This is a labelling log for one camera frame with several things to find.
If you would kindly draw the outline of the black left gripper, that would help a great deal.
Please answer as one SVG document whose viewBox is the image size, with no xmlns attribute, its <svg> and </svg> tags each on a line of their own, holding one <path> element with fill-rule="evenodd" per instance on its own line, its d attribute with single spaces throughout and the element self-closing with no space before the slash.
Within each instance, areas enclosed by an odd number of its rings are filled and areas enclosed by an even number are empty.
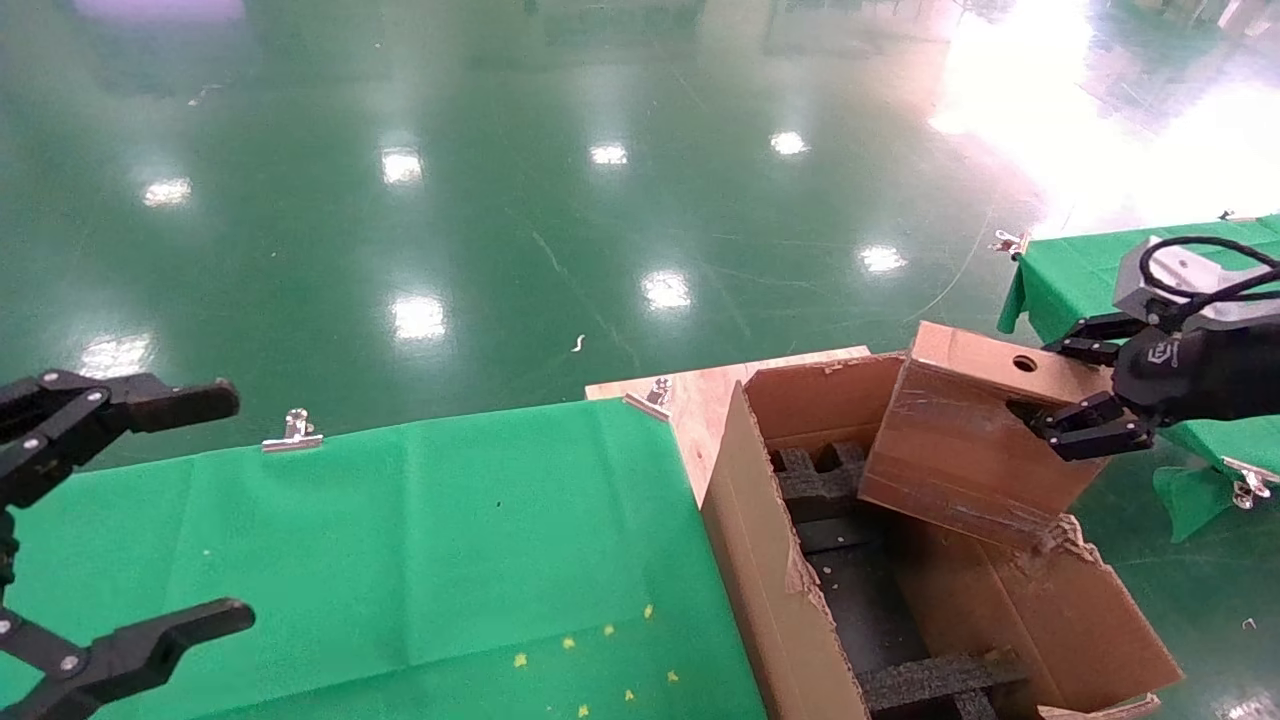
<svg viewBox="0 0 1280 720">
<path fill-rule="evenodd" d="M 0 588 L 14 580 L 15 519 L 76 469 L 128 433 L 159 433 L 234 416 L 225 379 L 170 387 L 150 373 L 95 379 L 46 370 L 1 389 Z M 193 647 L 248 630 L 253 609 L 221 598 L 120 626 L 77 646 L 10 609 L 1 614 L 1 650 L 42 673 L 4 719 L 90 719 L 102 707 L 165 685 Z"/>
</svg>

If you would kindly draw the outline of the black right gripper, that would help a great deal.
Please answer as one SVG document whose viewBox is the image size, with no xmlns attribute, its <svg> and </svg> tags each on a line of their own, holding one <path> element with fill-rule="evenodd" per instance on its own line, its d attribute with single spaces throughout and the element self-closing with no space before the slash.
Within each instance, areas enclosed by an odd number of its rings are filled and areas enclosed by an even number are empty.
<svg viewBox="0 0 1280 720">
<path fill-rule="evenodd" d="M 1055 407 L 1029 398 L 1007 402 L 1068 462 L 1149 450 L 1158 427 L 1279 414 L 1276 322 L 1169 334 L 1144 319 L 1110 313 L 1079 319 L 1043 350 L 1114 366 L 1112 393 Z"/>
</svg>

